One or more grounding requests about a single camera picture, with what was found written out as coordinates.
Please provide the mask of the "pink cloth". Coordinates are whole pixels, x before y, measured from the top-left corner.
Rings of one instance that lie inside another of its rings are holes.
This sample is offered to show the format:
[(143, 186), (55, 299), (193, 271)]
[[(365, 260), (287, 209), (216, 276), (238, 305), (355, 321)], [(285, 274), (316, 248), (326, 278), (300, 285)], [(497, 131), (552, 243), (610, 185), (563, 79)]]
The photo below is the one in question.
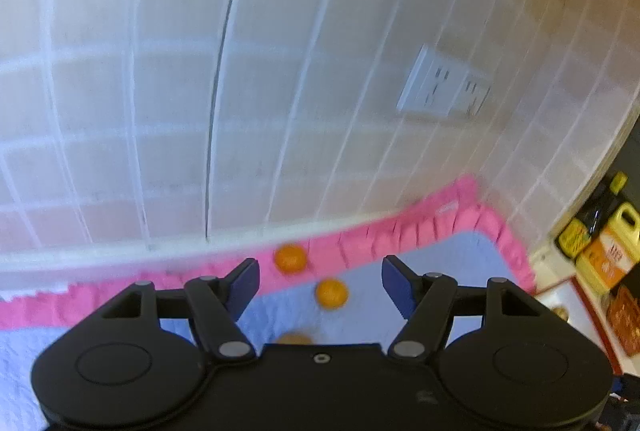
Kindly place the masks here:
[[(386, 255), (423, 249), (457, 233), (479, 233), (498, 250), (500, 260), (523, 289), (536, 289), (535, 273), (525, 246), (506, 219), (480, 202), (478, 182), (466, 174), (391, 217), (349, 227), (341, 232), (296, 241), (306, 251), (308, 267), (284, 275), (273, 263), (276, 248), (263, 247), (252, 254), (260, 265), (262, 293), (294, 287), (335, 276), (380, 261)], [(104, 281), (81, 281), (62, 292), (25, 293), (1, 302), (1, 328), (70, 327), (135, 281), (152, 281), (160, 289), (178, 289), (189, 279), (224, 276), (243, 260), (240, 252), (217, 253), (205, 263), (179, 272), (141, 272)]]

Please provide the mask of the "light blue quilted mat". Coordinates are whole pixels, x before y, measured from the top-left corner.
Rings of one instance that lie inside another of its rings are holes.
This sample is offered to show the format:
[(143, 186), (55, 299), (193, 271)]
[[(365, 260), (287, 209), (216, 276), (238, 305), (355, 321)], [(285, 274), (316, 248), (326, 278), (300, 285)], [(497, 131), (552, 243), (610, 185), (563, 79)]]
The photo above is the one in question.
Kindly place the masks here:
[[(484, 287), (490, 277), (515, 276), (491, 241), (479, 233), (460, 233), (434, 245), (406, 252), (401, 261), (416, 273), (443, 273), (461, 286)], [(399, 333), (401, 317), (382, 286), (381, 264), (369, 263), (338, 275), (349, 299), (337, 311), (321, 310), (314, 301), (316, 284), (305, 283), (258, 295), (239, 320), (256, 350), (285, 333), (305, 333), (317, 344), (378, 343), (384, 349)], [(46, 419), (30, 385), (37, 356), (65, 327), (23, 328), (1, 333), (1, 428), (42, 430)]]

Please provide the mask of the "orange plastic basket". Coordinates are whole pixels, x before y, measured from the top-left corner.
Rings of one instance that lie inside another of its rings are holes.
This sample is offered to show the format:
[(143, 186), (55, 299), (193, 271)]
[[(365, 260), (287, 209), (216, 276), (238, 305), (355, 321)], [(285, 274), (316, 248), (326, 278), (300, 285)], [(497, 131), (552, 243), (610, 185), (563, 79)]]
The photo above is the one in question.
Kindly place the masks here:
[(612, 296), (606, 319), (628, 356), (640, 352), (639, 304), (626, 286), (620, 286)]

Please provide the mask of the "red cardboard box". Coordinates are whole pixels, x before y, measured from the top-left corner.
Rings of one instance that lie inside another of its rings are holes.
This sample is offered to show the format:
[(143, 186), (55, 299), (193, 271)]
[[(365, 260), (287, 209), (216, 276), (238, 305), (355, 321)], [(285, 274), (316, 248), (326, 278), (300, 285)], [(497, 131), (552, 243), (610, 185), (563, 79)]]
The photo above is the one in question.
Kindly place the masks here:
[(535, 298), (597, 344), (608, 356), (617, 376), (624, 372), (603, 321), (576, 276), (568, 277), (539, 290)]

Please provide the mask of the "yellow detergent jug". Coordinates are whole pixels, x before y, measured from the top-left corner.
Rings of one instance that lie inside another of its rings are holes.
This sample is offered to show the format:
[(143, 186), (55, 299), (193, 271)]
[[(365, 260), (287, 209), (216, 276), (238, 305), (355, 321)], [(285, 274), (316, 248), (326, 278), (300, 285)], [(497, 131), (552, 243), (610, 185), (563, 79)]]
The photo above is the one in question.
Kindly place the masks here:
[(607, 295), (639, 262), (639, 213), (625, 202), (576, 261), (577, 272), (597, 295)]

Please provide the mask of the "dark soy sauce bottle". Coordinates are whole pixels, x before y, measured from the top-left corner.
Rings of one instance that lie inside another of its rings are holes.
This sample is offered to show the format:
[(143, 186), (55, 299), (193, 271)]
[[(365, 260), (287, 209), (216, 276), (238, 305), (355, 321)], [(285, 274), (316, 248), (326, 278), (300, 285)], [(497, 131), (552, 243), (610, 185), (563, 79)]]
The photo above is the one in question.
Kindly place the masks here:
[(587, 201), (562, 229), (554, 242), (565, 258), (575, 261), (599, 235), (627, 180), (624, 172), (616, 172), (600, 194)]

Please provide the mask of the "brown kiwi fruit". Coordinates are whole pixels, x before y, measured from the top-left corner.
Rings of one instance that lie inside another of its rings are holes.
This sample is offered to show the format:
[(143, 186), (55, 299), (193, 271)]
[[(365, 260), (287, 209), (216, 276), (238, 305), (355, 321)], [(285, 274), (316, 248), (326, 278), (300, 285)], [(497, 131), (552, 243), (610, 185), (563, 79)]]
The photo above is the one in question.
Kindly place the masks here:
[(299, 333), (298, 331), (290, 331), (289, 333), (282, 333), (282, 335), (276, 340), (277, 344), (285, 345), (312, 345), (314, 340), (307, 333)]

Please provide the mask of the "small tangerine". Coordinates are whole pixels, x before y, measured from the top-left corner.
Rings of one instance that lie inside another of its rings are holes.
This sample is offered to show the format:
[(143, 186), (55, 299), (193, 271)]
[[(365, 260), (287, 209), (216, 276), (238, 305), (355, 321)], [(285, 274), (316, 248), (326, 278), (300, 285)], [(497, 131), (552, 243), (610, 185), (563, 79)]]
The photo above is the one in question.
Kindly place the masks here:
[(314, 288), (314, 297), (319, 307), (326, 311), (339, 310), (349, 299), (349, 290), (344, 281), (326, 278)]
[(299, 274), (307, 268), (307, 252), (299, 245), (284, 245), (274, 251), (273, 263), (284, 275)]

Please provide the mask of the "white wall power socket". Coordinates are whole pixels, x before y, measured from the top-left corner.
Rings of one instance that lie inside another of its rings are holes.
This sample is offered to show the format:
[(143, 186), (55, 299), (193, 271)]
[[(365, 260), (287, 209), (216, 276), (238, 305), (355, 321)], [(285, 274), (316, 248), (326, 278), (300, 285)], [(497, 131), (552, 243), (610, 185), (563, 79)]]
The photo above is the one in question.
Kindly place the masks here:
[(491, 85), (491, 79), (480, 70), (423, 45), (396, 110), (440, 120), (471, 119), (485, 104)]

